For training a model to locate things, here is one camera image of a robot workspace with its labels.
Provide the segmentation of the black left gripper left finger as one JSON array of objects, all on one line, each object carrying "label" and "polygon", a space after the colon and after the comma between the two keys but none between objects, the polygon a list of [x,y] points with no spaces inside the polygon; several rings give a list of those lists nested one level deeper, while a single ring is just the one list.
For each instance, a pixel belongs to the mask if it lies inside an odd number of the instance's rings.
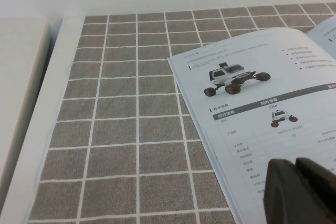
[{"label": "black left gripper left finger", "polygon": [[285,159],[270,160],[264,193],[267,223],[309,223],[305,200],[307,191],[295,165]]}]

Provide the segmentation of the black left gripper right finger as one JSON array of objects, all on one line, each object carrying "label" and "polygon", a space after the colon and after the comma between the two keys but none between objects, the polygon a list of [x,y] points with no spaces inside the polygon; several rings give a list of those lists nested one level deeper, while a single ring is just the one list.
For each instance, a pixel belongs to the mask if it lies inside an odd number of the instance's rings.
[{"label": "black left gripper right finger", "polygon": [[335,223],[335,174],[309,158],[297,158],[295,166],[310,188],[318,209],[323,212],[324,220],[318,223]]}]

